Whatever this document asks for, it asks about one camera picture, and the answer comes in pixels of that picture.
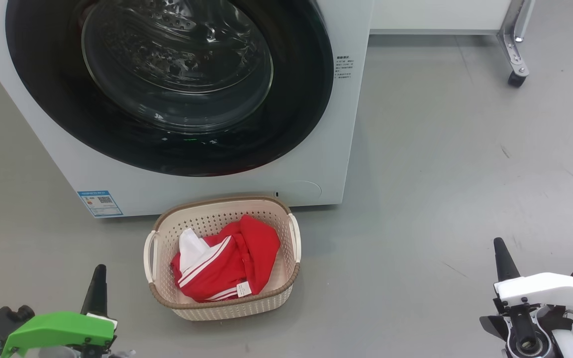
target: washing machine door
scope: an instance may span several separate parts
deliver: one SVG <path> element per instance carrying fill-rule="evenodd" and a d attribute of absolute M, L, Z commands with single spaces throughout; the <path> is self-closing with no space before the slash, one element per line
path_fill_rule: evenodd
<path fill-rule="evenodd" d="M 314 0 L 9 0 L 6 35 L 55 122 L 160 173 L 269 163 L 309 135 L 332 89 Z"/>

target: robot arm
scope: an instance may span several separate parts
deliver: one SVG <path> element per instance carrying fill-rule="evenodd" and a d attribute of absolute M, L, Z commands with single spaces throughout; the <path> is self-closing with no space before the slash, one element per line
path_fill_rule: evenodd
<path fill-rule="evenodd" d="M 24 356 L 28 349 L 67 346 L 81 358 L 107 356 L 116 339 L 116 320 L 107 317 L 105 265 L 98 265 L 81 313 L 62 311 L 34 315 L 28 306 L 18 312 L 0 309 L 0 356 Z"/>
<path fill-rule="evenodd" d="M 573 274 L 523 277 L 503 242 L 494 241 L 497 316 L 481 317 L 485 331 L 505 340 L 508 358 L 573 358 Z"/>

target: metal stand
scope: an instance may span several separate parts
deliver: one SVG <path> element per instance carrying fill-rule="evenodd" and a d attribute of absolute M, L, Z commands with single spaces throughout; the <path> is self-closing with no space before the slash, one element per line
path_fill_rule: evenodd
<path fill-rule="evenodd" d="M 530 20 L 534 2 L 535 0 L 512 0 L 503 24 L 498 34 L 496 34 L 512 66 L 512 74 L 507 83 L 516 88 L 520 88 L 530 74 L 530 70 L 525 65 L 525 61 L 519 54 L 516 45 L 523 42 L 523 36 L 525 36 L 525 29 Z"/>

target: plastic basket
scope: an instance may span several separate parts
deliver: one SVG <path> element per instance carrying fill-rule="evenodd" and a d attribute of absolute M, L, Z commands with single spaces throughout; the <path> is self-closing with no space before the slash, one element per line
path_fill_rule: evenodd
<path fill-rule="evenodd" d="M 230 301 L 196 303 L 174 284 L 169 263 L 178 253 L 179 235 L 192 228 L 199 237 L 214 235 L 230 222 L 250 215 L 272 226 L 280 250 L 271 278 L 260 294 Z M 287 206 L 272 197 L 241 197 L 195 202 L 169 209 L 154 224 L 145 241 L 143 265 L 155 299 L 187 320 L 223 320 L 255 315 L 282 306 L 300 271 L 300 229 Z"/>

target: front-loading washing machine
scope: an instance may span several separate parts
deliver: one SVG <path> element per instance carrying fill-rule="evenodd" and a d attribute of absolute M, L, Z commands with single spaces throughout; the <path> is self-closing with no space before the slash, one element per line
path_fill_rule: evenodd
<path fill-rule="evenodd" d="M 0 82 L 95 217 L 341 203 L 373 0 L 0 0 Z"/>

